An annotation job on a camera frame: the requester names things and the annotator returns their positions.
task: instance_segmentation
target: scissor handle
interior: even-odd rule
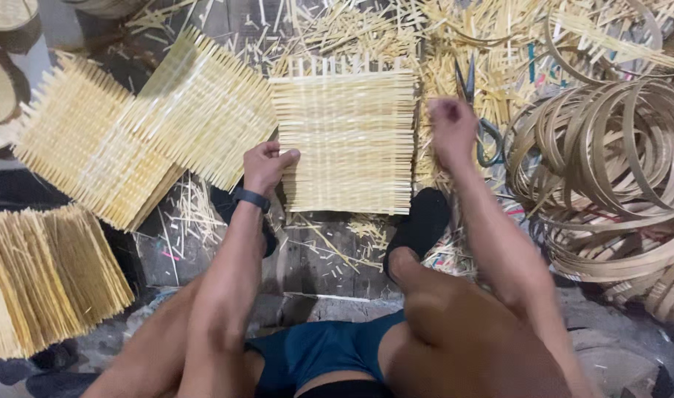
[[[494,156],[489,159],[484,158],[484,146],[482,145],[482,142],[484,140],[485,133],[494,139]],[[492,125],[492,123],[490,123],[485,118],[479,120],[477,134],[479,135],[479,140],[477,141],[477,162],[484,168],[492,167],[502,156],[502,151],[504,150],[504,139],[502,139],[499,129],[494,127],[494,125]]]

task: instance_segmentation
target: stack of bamboo panels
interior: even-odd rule
[[[81,336],[132,299],[88,211],[0,213],[0,358]]]
[[[60,62],[26,109],[15,156],[114,228],[135,231],[184,170],[120,127],[133,97],[111,75]]]
[[[280,143],[301,153],[283,177],[286,210],[408,214],[413,72],[321,64],[322,74],[270,79]]]
[[[278,125],[268,82],[197,28],[180,34],[122,123],[225,190],[244,173],[244,152]]]

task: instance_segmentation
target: scissors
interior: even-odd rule
[[[455,78],[457,80],[457,95],[465,100],[470,106],[474,104],[474,53],[470,56],[470,65],[467,70],[467,82],[462,77],[462,70],[455,60]],[[494,139],[495,151],[494,155],[489,159],[484,158],[484,134],[488,134]],[[492,167],[502,156],[504,149],[504,140],[499,129],[485,118],[480,118],[479,129],[477,132],[479,140],[477,140],[477,162],[482,167]]]

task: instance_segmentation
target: concrete floor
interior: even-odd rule
[[[58,0],[40,0],[39,35],[28,35],[31,43],[22,49],[8,46],[9,57],[14,65],[28,77],[31,87],[38,85],[41,71],[51,68],[48,45],[73,48],[84,44],[82,21],[93,21],[79,15]],[[97,28],[106,22],[99,22]],[[0,156],[0,168],[20,167],[12,158]],[[648,317],[630,317],[612,307],[602,306],[587,300],[577,287],[559,289],[562,307],[568,327],[591,327],[607,331],[625,341],[642,347],[650,357],[665,363],[674,378],[674,333],[665,331]],[[139,299],[139,304],[148,304],[150,295]],[[289,326],[302,321],[349,320],[368,321],[401,308],[399,300],[372,300],[354,303],[340,300],[313,300],[304,297],[282,297],[262,294],[249,327],[249,334],[261,334],[275,327]],[[155,308],[155,304],[140,307],[114,319],[104,321],[88,336],[74,340],[78,363],[73,367],[79,372],[100,372],[108,366],[113,356],[120,351],[124,341],[130,338]],[[0,384],[0,397],[29,397],[20,383],[11,387]]]

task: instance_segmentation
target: person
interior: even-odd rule
[[[245,341],[265,240],[261,208],[241,200],[207,272],[147,319],[83,397],[600,397],[575,357],[544,260],[474,168],[472,109],[454,98],[428,105],[435,153],[494,295],[421,266],[449,217],[443,194],[428,188],[386,252],[403,310]],[[295,149],[278,154],[278,142],[245,153],[244,189],[265,196],[299,160]]]

